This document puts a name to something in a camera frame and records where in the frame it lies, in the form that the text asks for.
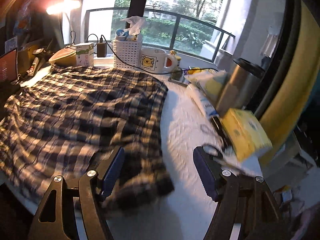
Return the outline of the blue white plaid pants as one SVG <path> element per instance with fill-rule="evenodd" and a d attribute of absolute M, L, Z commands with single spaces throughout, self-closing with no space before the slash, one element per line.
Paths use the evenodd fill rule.
<path fill-rule="evenodd" d="M 103 207 L 126 212 L 166 196 L 174 190 L 161 150 L 167 92 L 143 72 L 53 66 L 4 104 L 1 171 L 37 201 L 55 176 L 78 178 L 121 147 L 125 160 Z"/>

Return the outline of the yellow tissue box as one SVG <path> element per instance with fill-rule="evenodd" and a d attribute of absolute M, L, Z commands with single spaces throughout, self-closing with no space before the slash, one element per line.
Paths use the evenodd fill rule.
<path fill-rule="evenodd" d="M 221 119 L 239 162 L 260 157 L 272 149 L 272 142 L 251 111 L 230 108 Z"/>

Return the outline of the white tube of cream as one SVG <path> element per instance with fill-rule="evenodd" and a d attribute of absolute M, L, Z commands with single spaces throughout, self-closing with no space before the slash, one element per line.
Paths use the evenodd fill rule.
<path fill-rule="evenodd" d="M 195 85 L 189 84 L 186 90 L 191 100 L 195 103 L 195 105 L 198 107 L 198 109 L 206 119 L 210 119 L 214 116 L 219 116 L 210 101 Z"/>

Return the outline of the steel thermos tumbler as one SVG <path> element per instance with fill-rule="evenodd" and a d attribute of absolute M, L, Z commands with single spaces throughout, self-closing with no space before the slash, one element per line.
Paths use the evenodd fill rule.
<path fill-rule="evenodd" d="M 215 108 L 220 117 L 223 117 L 230 108 L 244 109 L 265 75 L 263 68 L 243 58 L 234 59 L 234 63 L 235 68 Z"/>

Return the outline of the yellow snack bag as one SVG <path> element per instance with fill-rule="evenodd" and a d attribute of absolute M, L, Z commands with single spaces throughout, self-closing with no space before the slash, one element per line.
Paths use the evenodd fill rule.
<path fill-rule="evenodd" d="M 216 106 L 225 86 L 228 73 L 225 70 L 217 72 L 212 69 L 195 69 L 190 70 L 190 72 L 191 74 L 186 75 L 185 78 L 200 89 L 213 106 Z"/>

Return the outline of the spray can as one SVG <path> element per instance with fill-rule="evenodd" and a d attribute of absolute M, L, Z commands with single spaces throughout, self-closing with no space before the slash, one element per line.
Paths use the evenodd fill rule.
<path fill-rule="evenodd" d="M 38 71 L 38 67 L 39 67 L 39 62 L 40 62 L 40 58 L 35 57 L 31 67 L 27 70 L 28 76 L 33 77 L 34 75 L 36 75 L 36 73 Z"/>

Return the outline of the tan food container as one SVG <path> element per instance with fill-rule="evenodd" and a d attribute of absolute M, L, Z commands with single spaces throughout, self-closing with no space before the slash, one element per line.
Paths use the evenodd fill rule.
<path fill-rule="evenodd" d="M 60 49 L 51 56 L 48 62 L 61 67 L 76 66 L 76 51 L 71 48 Z"/>

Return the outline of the green white carton box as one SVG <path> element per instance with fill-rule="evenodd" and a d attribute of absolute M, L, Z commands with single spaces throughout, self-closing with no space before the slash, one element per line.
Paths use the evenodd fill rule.
<path fill-rule="evenodd" d="M 79 43 L 75 45 L 76 65 L 80 67 L 94 66 L 94 43 Z"/>

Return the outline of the black power adapter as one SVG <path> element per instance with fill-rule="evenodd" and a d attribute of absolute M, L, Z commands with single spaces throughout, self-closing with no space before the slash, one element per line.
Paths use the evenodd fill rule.
<path fill-rule="evenodd" d="M 97 43 L 97 57 L 105 57 L 107 54 L 107 44 L 104 41 L 104 38 L 101 37 Z"/>

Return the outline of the white bear mug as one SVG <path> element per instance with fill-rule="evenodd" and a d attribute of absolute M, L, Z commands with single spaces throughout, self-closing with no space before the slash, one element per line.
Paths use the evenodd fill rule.
<path fill-rule="evenodd" d="M 140 51 L 139 66 L 143 70 L 153 74 L 164 74 L 172 72 L 178 65 L 176 57 L 167 54 L 162 49 L 142 48 Z"/>

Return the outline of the white plastic basket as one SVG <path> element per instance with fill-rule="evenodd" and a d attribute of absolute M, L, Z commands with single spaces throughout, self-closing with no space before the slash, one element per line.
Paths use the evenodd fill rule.
<path fill-rule="evenodd" d="M 139 34 L 135 41 L 112 41 L 114 51 L 113 66 L 118 68 L 139 67 L 142 44 L 142 34 Z"/>

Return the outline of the small green figurine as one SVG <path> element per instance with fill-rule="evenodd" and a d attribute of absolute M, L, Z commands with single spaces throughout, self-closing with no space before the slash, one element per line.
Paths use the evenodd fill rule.
<path fill-rule="evenodd" d="M 172 80 L 181 81 L 183 77 L 183 70 L 180 67 L 175 67 L 170 77 Z"/>

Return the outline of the yellow lid jar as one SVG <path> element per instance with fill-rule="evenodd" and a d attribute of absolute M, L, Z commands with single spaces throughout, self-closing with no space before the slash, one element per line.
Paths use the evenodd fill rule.
<path fill-rule="evenodd" d="M 171 50 L 171 51 L 170 51 L 170 54 L 176 58 L 176 60 L 177 60 L 177 65 L 179 66 L 179 65 L 180 65 L 180 62 L 181 62 L 181 57 L 177 54 L 177 51 Z"/>

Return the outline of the black balcony railing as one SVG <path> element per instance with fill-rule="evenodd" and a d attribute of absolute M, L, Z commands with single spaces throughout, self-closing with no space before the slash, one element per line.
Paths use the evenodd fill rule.
<path fill-rule="evenodd" d="M 128 16 L 130 7 L 87 9 L 82 21 L 84 38 L 90 32 L 100 32 L 111 41 L 117 27 L 125 27 L 121 19 Z M 175 50 L 178 53 L 213 63 L 218 53 L 227 48 L 235 35 L 208 21 L 160 9 L 145 8 L 143 44 L 148 47 Z"/>

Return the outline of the white plastic bag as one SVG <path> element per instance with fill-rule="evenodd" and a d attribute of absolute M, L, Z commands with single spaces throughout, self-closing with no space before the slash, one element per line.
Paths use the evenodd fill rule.
<path fill-rule="evenodd" d="M 140 16 L 131 16 L 128 18 L 121 19 L 120 21 L 129 24 L 129 27 L 124 29 L 124 31 L 127 31 L 129 35 L 139 35 L 140 31 L 146 24 L 146 18 Z"/>

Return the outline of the desk lamp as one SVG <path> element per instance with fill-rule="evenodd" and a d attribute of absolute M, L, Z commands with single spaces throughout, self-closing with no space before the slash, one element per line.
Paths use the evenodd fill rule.
<path fill-rule="evenodd" d="M 51 21 L 54 21 L 55 16 L 57 17 L 59 15 L 65 15 L 65 17 L 67 18 L 69 24 L 69 35 L 71 38 L 71 43 L 65 44 L 65 46 L 69 48 L 74 47 L 76 39 L 76 31 L 74 31 L 73 29 L 69 14 L 71 13 L 71 11 L 79 9 L 80 7 L 81 2 L 79 0 L 66 0 L 59 3 L 55 3 L 46 9 L 46 13 Z"/>

